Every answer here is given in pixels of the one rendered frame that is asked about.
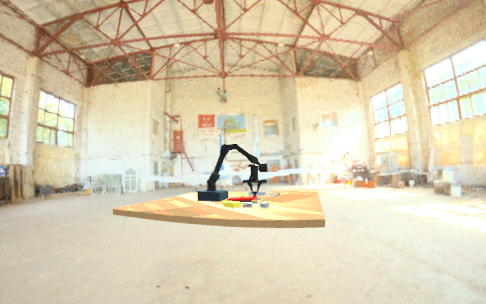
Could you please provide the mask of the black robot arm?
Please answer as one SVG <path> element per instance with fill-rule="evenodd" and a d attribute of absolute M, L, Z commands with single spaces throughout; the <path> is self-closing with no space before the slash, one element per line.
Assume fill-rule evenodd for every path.
<path fill-rule="evenodd" d="M 227 153 L 229 152 L 229 150 L 233 150 L 233 149 L 236 149 L 241 154 L 243 154 L 251 163 L 259 165 L 259 166 L 255 166 L 255 165 L 250 164 L 248 167 L 251 167 L 251 173 L 257 173 L 258 167 L 259 167 L 260 172 L 268 172 L 267 163 L 260 164 L 258 162 L 257 157 L 249 154 L 248 152 L 246 152 L 244 149 L 242 149 L 237 144 L 229 144 L 229 145 L 223 144 L 221 146 L 221 149 L 220 149 L 220 156 L 219 156 L 218 161 L 216 163 L 215 169 L 211 173 L 211 175 L 209 176 L 209 179 L 207 181 L 207 183 L 208 183 L 207 191 L 216 191 L 215 183 L 216 183 L 217 180 L 219 180 L 219 177 L 220 177 L 219 171 L 220 171 L 221 165 L 223 163 L 223 160 L 224 160 L 225 156 L 227 155 Z M 249 182 L 255 183 L 256 181 L 258 181 L 258 176 L 256 174 L 255 175 L 250 174 Z"/>

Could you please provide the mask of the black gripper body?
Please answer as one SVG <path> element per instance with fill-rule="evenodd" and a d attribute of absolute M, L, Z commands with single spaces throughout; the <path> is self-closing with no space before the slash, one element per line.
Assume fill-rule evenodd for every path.
<path fill-rule="evenodd" d="M 256 175 L 258 176 L 258 172 L 257 172 L 257 173 L 251 173 L 251 174 L 252 174 L 252 175 L 255 175 L 255 174 L 256 174 Z M 251 182 L 251 183 L 250 183 L 250 182 L 249 182 L 249 180 L 243 180 L 243 181 L 242 181 L 242 184 L 246 184 L 246 183 L 247 183 L 247 184 L 251 184 L 251 183 L 253 183 L 253 182 Z M 265 183 L 267 183 L 267 180 L 266 180 L 266 179 L 262 179 L 262 180 L 258 180 L 258 181 L 256 181 L 255 183 L 258 183 L 258 184 L 265 184 Z"/>

